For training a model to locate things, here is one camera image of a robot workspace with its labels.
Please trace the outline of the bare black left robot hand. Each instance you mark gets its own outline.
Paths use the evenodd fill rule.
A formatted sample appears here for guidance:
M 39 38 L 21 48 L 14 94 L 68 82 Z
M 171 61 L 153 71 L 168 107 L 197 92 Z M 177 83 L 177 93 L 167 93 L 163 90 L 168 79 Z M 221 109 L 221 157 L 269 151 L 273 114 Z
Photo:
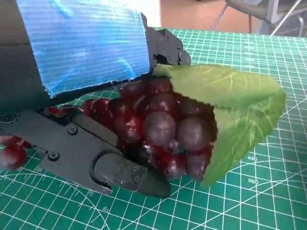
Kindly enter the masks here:
M 166 198 L 158 170 L 126 158 L 118 137 L 72 108 L 48 108 L 137 77 L 158 64 L 188 65 L 166 29 L 114 0 L 3 0 L 0 3 L 0 131 L 30 142 L 40 167 L 102 194 L 117 185 Z

